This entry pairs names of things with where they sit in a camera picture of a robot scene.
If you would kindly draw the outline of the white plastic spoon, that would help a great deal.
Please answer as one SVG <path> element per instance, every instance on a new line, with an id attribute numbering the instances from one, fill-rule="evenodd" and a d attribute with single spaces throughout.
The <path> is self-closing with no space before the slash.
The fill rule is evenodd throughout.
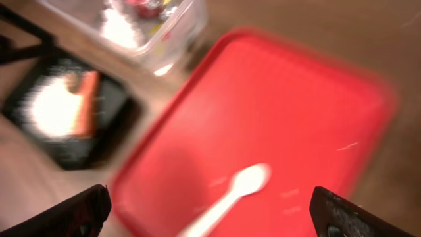
<path id="1" fill-rule="evenodd" d="M 270 175 L 271 169 L 267 163 L 257 163 L 240 170 L 232 177 L 227 192 L 187 225 L 178 236 L 208 236 L 242 197 L 262 190 L 269 181 Z"/>

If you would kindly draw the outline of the brown food lump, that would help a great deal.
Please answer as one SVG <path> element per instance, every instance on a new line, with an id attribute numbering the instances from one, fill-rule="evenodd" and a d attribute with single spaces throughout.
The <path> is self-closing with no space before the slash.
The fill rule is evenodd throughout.
<path id="1" fill-rule="evenodd" d="M 83 92 L 83 76 L 79 74 L 67 74 L 65 77 L 65 84 L 67 90 L 71 94 L 82 95 Z"/>

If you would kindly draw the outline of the orange carrot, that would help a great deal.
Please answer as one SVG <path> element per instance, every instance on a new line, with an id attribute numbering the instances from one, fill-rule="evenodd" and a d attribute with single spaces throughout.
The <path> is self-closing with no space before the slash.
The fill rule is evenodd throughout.
<path id="1" fill-rule="evenodd" d="M 79 138 L 90 138 L 96 131 L 95 110 L 96 95 L 99 91 L 100 75 L 97 71 L 87 71 L 83 74 L 76 91 L 81 99 L 74 120 L 72 135 Z"/>

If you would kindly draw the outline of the red plastic tray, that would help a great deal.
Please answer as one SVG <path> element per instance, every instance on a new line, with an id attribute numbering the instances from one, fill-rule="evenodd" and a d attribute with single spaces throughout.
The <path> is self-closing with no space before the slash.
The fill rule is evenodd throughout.
<path id="1" fill-rule="evenodd" d="M 112 209 L 134 236 L 175 236 L 267 163 L 215 236 L 314 236 L 316 186 L 347 196 L 395 112 L 385 81 L 261 32 L 221 37 L 118 173 Z"/>

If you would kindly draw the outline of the red snack wrapper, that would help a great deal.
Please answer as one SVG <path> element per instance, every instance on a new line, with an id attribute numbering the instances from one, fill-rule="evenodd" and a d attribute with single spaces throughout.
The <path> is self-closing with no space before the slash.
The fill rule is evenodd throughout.
<path id="1" fill-rule="evenodd" d="M 127 0 L 140 18 L 155 18 L 163 11 L 162 0 Z"/>

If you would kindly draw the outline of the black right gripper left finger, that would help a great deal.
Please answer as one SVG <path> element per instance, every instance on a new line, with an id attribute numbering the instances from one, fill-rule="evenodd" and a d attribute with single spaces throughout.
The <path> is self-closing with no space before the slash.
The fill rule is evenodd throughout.
<path id="1" fill-rule="evenodd" d="M 112 209 L 107 187 L 96 184 L 1 231 L 1 237 L 98 237 Z"/>

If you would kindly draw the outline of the black food waste tray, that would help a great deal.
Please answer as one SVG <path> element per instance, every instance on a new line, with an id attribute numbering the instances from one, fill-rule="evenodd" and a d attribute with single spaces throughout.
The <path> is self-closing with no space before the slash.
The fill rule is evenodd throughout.
<path id="1" fill-rule="evenodd" d="M 93 137 L 63 140 L 44 138 L 34 130 L 34 125 L 24 120 L 24 110 L 30 94 L 35 92 L 37 85 L 46 82 L 48 76 L 69 72 L 82 74 L 93 69 L 83 60 L 64 51 L 44 57 L 23 77 L 22 82 L 6 98 L 1 110 L 9 121 L 64 170 L 88 169 L 96 161 L 104 159 L 123 137 L 131 119 L 139 113 L 139 105 L 126 88 L 113 77 L 101 72 L 95 105 L 97 129 Z"/>

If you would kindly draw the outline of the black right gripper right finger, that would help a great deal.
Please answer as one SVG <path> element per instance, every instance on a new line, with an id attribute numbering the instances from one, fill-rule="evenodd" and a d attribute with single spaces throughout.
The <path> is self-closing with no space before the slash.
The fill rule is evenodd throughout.
<path id="1" fill-rule="evenodd" d="M 414 237 L 321 186 L 309 211 L 317 237 Z"/>

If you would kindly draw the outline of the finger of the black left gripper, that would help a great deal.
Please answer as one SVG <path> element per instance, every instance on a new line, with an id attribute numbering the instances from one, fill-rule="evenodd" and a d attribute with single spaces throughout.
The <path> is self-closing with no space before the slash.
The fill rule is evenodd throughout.
<path id="1" fill-rule="evenodd" d="M 1 20 L 13 25 L 20 30 L 33 35 L 40 40 L 40 44 L 17 48 L 13 40 L 1 35 L 1 64 L 44 56 L 55 48 L 55 38 L 48 31 L 33 24 L 29 20 L 16 14 L 14 11 L 1 4 Z"/>

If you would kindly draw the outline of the clear plastic waste bin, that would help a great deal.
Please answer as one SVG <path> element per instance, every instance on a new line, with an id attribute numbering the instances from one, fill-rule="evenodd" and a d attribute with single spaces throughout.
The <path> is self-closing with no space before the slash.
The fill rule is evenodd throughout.
<path id="1" fill-rule="evenodd" d="M 156 76 L 167 74 L 187 51 L 208 20 L 204 0 L 163 1 L 164 9 L 155 18 L 140 18 L 127 1 L 120 0 L 40 0 L 40 3 L 75 25 L 97 43 L 139 65 Z M 137 22 L 145 41 L 128 50 L 100 33 L 102 11 L 112 8 Z"/>

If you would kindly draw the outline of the white rice pile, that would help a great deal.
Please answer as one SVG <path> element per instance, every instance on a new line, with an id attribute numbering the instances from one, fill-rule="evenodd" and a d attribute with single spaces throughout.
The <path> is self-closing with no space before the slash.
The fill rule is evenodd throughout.
<path id="1" fill-rule="evenodd" d="M 71 136 L 82 105 L 82 96 L 72 93 L 71 74 L 49 76 L 36 84 L 24 99 L 24 124 L 36 134 L 62 140 Z"/>

